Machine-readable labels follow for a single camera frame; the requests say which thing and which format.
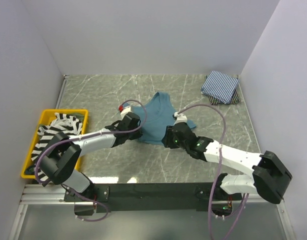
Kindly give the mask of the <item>teal ribbed tank top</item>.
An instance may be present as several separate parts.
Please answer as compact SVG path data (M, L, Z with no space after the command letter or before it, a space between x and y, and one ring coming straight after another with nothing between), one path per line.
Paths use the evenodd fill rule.
M166 92L156 92L144 107L145 110L140 106L131 108L141 121L145 121L141 128L142 136L137 140L140 143L162 146L167 126L175 123L173 115L176 110L171 103L170 95Z

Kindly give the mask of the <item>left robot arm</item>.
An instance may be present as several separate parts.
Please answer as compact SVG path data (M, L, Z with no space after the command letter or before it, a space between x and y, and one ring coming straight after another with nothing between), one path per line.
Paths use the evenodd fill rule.
M49 182L62 185L73 192L80 200L96 199L95 184L83 173L75 169L80 157L101 149L114 148L127 140L135 140L142 136L141 119L133 112L126 113L121 120L108 125L97 132L69 137L57 133L42 150L35 164L35 177L41 177L38 171L47 177L42 185Z

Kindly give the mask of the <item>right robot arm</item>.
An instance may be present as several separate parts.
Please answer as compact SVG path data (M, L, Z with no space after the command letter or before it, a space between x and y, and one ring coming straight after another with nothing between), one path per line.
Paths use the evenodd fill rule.
M161 142L166 148L185 150L194 159L241 172L221 173L217 177L213 195L220 200L238 193L257 194L269 203L279 204L293 178L275 153L252 153L222 145L211 138L196 136L185 122L167 126Z

